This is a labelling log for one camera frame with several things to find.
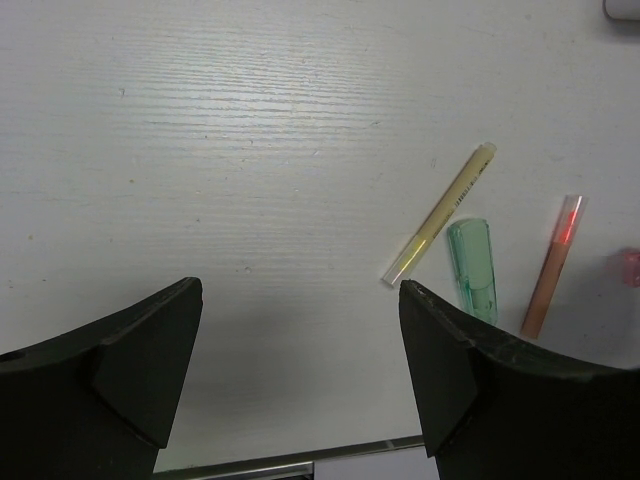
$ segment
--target highlighter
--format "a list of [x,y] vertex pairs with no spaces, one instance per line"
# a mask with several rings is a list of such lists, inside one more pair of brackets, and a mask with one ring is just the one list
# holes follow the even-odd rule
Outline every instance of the highlighter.
[[569,255],[569,249],[578,231],[586,205],[587,198],[582,195],[568,195],[565,198],[547,258],[522,323],[520,333],[525,337],[535,339],[540,335],[553,293],[560,280],[562,267]]

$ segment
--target marker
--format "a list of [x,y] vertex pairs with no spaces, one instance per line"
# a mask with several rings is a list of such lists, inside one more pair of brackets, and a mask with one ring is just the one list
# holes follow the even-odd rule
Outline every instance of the marker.
[[553,241],[542,266],[536,289],[533,291],[529,309],[522,322],[520,333],[526,337],[538,338],[540,334],[586,205],[587,198],[582,195],[568,195],[564,200]]
[[418,233],[411,239],[402,251],[398,259],[389,271],[382,277],[391,287],[395,287],[400,281],[406,279],[427,251],[440,230],[447,224],[458,205],[462,203],[478,177],[493,160],[496,146],[493,143],[485,143],[471,156],[462,171],[458,174],[449,189],[440,199],[436,208],[425,220]]

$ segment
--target green cap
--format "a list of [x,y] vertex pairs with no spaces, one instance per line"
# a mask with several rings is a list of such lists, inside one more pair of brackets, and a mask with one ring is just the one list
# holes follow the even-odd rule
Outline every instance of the green cap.
[[489,224],[481,218],[460,220],[449,227],[448,237],[464,311],[495,325],[498,308]]

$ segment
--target highlighter cap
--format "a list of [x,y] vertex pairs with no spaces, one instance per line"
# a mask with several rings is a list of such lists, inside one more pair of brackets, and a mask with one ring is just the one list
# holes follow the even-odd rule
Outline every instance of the highlighter cap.
[[564,245],[571,245],[582,220],[587,197],[583,195],[567,195],[564,199],[562,212],[553,234],[553,241]]
[[495,325],[498,307],[487,221],[472,218],[455,222],[448,237],[463,310]]

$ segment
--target red object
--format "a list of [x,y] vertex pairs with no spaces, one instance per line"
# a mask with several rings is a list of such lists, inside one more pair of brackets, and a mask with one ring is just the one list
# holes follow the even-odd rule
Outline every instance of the red object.
[[630,287],[640,287],[640,251],[626,252],[622,268],[622,281]]

